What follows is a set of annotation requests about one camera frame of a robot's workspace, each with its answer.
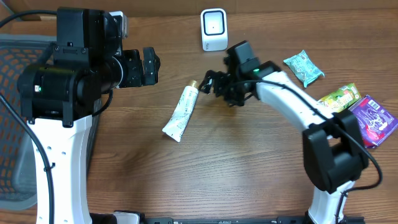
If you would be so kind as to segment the green juice pouch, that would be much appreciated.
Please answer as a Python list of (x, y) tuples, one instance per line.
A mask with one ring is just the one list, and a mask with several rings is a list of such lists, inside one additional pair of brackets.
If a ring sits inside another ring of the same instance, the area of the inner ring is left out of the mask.
[(342, 86), (336, 91), (324, 96), (318, 103), (322, 106), (329, 108), (332, 112), (341, 112), (361, 98), (360, 92), (358, 91), (354, 83), (349, 83)]

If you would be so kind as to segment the white tube gold cap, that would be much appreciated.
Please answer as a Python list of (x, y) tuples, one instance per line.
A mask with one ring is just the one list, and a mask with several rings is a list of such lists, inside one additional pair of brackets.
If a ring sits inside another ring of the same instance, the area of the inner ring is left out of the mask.
[(188, 85), (183, 89), (169, 122), (162, 129), (164, 134), (177, 142), (181, 141), (185, 128), (193, 113), (198, 92), (198, 82), (196, 80), (190, 80)]

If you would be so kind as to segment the teal snack wrapper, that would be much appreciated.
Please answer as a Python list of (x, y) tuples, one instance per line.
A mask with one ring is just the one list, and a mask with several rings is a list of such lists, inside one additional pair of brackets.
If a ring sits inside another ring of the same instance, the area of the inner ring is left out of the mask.
[(310, 60), (310, 57), (304, 50), (297, 55), (284, 59), (284, 63), (303, 83), (304, 88), (308, 87), (319, 77), (325, 76), (325, 74)]

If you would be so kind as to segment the purple pad package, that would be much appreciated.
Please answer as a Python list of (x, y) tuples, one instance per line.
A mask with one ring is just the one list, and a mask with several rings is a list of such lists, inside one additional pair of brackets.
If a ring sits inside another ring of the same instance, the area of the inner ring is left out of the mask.
[(380, 146), (397, 129), (397, 118), (369, 95), (355, 102), (349, 110), (358, 120), (366, 148)]

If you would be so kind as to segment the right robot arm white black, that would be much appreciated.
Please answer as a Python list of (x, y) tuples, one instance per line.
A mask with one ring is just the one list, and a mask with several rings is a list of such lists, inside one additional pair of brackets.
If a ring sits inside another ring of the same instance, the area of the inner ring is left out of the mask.
[(227, 51), (226, 72), (209, 70), (199, 86), (230, 106), (253, 96), (273, 107), (302, 134), (303, 164), (314, 185), (312, 204), (302, 223), (364, 223), (343, 214), (348, 193), (368, 167), (355, 115), (332, 112), (297, 87), (274, 62), (260, 62), (246, 41)]

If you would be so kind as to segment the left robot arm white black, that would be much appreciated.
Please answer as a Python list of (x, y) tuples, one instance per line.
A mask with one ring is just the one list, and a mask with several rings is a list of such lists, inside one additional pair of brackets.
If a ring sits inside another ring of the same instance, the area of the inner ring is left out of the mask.
[(31, 137), (37, 223), (142, 223), (137, 212), (91, 213), (86, 194), (87, 147), (98, 101), (115, 88), (155, 85), (160, 58), (152, 47), (124, 50), (126, 16), (61, 7), (49, 54), (17, 81), (21, 113)]

